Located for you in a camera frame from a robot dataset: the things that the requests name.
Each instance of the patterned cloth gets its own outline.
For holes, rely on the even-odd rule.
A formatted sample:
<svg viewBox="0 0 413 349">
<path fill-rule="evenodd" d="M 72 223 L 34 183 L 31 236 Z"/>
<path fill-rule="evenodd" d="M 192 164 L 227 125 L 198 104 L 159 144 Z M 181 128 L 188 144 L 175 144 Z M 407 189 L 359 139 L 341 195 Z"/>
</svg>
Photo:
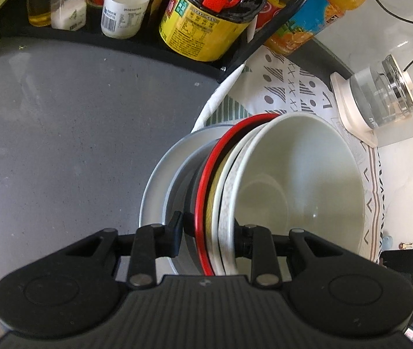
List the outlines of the patterned cloth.
<svg viewBox="0 0 413 349">
<path fill-rule="evenodd" d="M 325 119 L 349 145 L 362 175 L 365 226 L 359 254 L 378 262 L 384 222 L 384 189 L 378 149 L 362 143 L 345 130 L 333 93 L 316 76 L 264 46 L 230 78 L 232 81 L 225 80 L 207 102 L 194 131 L 259 113 L 303 111 Z"/>
</svg>

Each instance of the gray countertop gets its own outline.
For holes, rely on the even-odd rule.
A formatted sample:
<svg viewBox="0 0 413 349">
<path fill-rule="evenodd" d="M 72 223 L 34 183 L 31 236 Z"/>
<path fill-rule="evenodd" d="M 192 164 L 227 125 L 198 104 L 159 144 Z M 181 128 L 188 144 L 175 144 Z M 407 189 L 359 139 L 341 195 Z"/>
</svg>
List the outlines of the gray countertop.
<svg viewBox="0 0 413 349">
<path fill-rule="evenodd" d="M 290 59 L 347 70 L 310 41 Z M 0 278 L 104 227 L 132 233 L 145 185 L 217 83 L 83 44 L 0 42 Z"/>
</svg>

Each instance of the red bowl rim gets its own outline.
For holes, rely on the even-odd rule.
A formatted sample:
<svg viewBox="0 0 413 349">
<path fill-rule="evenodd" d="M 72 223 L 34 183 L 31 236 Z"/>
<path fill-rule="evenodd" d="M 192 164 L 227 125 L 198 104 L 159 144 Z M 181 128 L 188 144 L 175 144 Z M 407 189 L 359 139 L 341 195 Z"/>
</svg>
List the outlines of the red bowl rim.
<svg viewBox="0 0 413 349">
<path fill-rule="evenodd" d="M 197 190 L 197 196 L 195 199 L 195 212 L 194 212 L 194 225 L 195 225 L 195 245 L 197 247 L 197 253 L 199 255 L 200 264 L 202 266 L 205 275 L 214 275 L 213 268 L 210 264 L 210 260 L 207 254 L 207 246 L 205 242 L 205 198 L 207 192 L 210 189 L 212 175 L 216 171 L 217 167 L 224 159 L 226 154 L 237 144 L 248 132 L 255 127 L 260 126 L 263 123 L 271 121 L 273 118 L 278 117 L 279 114 L 265 113 L 252 115 L 245 118 L 232 126 L 216 143 L 208 160 L 203 168 L 203 172 L 200 178 L 199 188 Z"/>
</svg>

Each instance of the yellow label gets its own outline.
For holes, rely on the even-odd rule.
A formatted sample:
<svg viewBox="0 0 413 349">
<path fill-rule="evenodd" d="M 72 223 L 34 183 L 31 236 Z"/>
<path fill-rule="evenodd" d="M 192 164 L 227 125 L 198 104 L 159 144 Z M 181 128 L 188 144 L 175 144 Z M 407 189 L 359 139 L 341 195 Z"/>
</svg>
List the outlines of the yellow label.
<svg viewBox="0 0 413 349">
<path fill-rule="evenodd" d="M 170 0 L 159 33 L 179 54 L 210 62 L 219 59 L 247 26 L 212 16 L 187 0 Z"/>
</svg>

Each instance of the marble tile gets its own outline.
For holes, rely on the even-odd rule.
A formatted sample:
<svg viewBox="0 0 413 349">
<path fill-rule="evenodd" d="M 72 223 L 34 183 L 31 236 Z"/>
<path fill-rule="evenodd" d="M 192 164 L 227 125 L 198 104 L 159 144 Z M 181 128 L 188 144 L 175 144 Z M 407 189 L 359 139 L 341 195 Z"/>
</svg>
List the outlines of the marble tile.
<svg viewBox="0 0 413 349">
<path fill-rule="evenodd" d="M 413 138 L 379 149 L 385 190 L 384 234 L 413 242 Z"/>
<path fill-rule="evenodd" d="M 392 12 L 413 20 L 413 0 L 380 1 Z M 389 53 L 402 68 L 413 59 L 413 25 L 388 15 L 374 0 L 348 11 L 316 37 L 354 72 Z M 409 73 L 413 81 L 413 66 Z M 413 118 L 378 130 L 380 147 L 412 137 Z"/>
</svg>

